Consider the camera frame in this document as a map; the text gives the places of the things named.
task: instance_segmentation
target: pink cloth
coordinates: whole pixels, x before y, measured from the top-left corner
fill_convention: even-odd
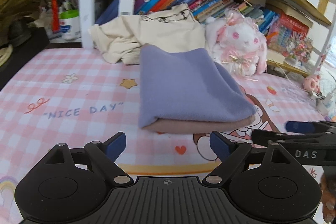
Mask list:
[[[227,138],[251,142],[253,128],[285,132],[288,120],[323,119],[307,94],[288,80],[265,73],[253,79],[257,81],[236,81],[258,108],[255,121],[224,132]],[[14,188],[57,143],[83,147],[123,131],[127,145],[116,163],[133,178],[202,179],[213,170],[219,161],[207,134],[158,134],[138,128],[139,83],[139,66],[106,63],[96,50],[44,50],[24,66],[0,92],[0,222],[21,221]],[[25,114],[30,104],[35,108]]]

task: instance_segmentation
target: pink bow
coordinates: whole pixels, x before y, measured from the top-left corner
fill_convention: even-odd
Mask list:
[[[221,42],[223,40],[226,27],[227,26],[224,25],[217,31],[217,42]]]
[[[242,75],[243,68],[248,69],[255,58],[255,52],[249,52],[245,55],[239,55],[236,52],[235,47],[226,47],[223,49],[223,53],[221,55],[222,64],[227,64],[231,62],[235,62],[239,64],[240,74]]]

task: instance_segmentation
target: crosshair mark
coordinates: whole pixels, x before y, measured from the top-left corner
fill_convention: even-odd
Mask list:
[[[170,185],[172,184],[173,182],[169,179],[166,179],[165,181],[163,181],[162,183],[166,184],[166,185]]]

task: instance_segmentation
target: red heart print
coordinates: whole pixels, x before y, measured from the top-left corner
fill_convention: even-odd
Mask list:
[[[181,147],[175,146],[175,150],[180,155],[183,155],[187,151],[187,148],[184,145],[182,145]]]

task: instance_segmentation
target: white flower print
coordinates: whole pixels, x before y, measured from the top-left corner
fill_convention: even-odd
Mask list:
[[[71,75],[66,75],[65,79],[63,79],[62,83],[66,83],[67,82],[68,84],[71,84],[72,81],[77,80],[77,79],[78,79],[78,77],[76,77],[76,74],[73,73]]]

